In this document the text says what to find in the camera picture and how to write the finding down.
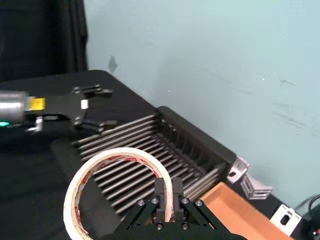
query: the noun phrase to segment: screw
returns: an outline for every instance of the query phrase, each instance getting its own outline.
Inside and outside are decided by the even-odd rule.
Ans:
[[[187,204],[188,202],[189,202],[189,200],[188,200],[188,198],[183,198],[182,200],[181,200],[181,202],[183,203],[183,204]]]
[[[143,201],[143,200],[141,199],[141,200],[139,200],[139,201],[137,202],[137,204],[138,204],[139,206],[143,206],[143,205],[145,205],[145,201]]]
[[[162,230],[163,228],[164,228],[164,226],[163,226],[161,223],[157,223],[157,224],[156,224],[156,229],[157,229],[158,231]]]
[[[157,204],[157,203],[158,203],[158,199],[152,198],[151,202],[152,202],[153,204]]]
[[[189,229],[189,225],[188,225],[187,223],[182,223],[182,224],[181,224],[181,228],[182,228],[183,230],[188,230],[188,229]]]
[[[195,205],[197,205],[198,207],[202,206],[203,202],[201,200],[198,200],[195,202]]]

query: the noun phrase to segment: green light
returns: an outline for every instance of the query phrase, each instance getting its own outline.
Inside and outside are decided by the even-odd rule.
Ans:
[[[5,127],[8,126],[10,123],[5,122],[5,121],[0,121],[0,127]]]

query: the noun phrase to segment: masking tape roll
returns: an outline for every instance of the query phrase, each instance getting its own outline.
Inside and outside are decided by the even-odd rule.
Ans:
[[[80,220],[79,201],[83,189],[92,174],[115,161],[134,161],[147,166],[157,178],[164,179],[165,221],[169,222],[173,212],[171,178],[165,167],[149,153],[130,147],[119,147],[103,151],[88,160],[74,175],[65,195],[63,221],[72,240],[91,240]]]

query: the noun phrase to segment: orange cardboard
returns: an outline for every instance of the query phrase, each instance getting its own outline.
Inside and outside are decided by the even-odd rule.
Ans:
[[[201,199],[234,234],[248,240],[293,240],[223,182]]]

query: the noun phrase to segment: silver cylinder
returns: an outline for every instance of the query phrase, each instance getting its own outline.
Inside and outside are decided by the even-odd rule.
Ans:
[[[0,122],[22,124],[27,101],[28,94],[25,91],[0,90]]]

